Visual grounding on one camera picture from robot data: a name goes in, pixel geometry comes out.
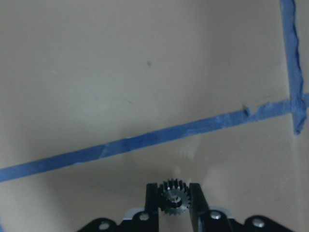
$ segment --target metal gear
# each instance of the metal gear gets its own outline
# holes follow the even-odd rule
[[[190,206],[188,187],[181,180],[164,181],[159,187],[163,198],[162,211],[170,215],[178,215],[185,212]]]

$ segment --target gear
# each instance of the gear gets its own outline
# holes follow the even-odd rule
[[[185,212],[190,206],[188,187],[181,180],[164,181],[159,187],[162,196],[161,210],[170,215]]]

